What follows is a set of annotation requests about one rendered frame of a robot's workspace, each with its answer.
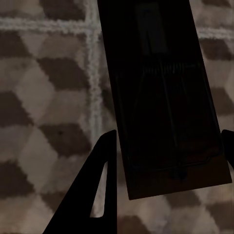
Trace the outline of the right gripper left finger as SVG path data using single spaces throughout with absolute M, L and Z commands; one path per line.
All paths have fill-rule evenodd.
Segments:
M 102 217 L 90 217 L 104 163 L 108 162 Z M 117 131 L 97 141 L 43 234 L 117 234 Z

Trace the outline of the mousetrap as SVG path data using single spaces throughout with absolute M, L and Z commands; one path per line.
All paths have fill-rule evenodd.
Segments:
M 232 183 L 189 0 L 97 0 L 129 200 Z

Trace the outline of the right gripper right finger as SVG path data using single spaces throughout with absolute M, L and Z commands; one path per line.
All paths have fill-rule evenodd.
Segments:
M 225 157 L 234 169 L 234 132 L 223 130 L 221 136 L 224 145 Z

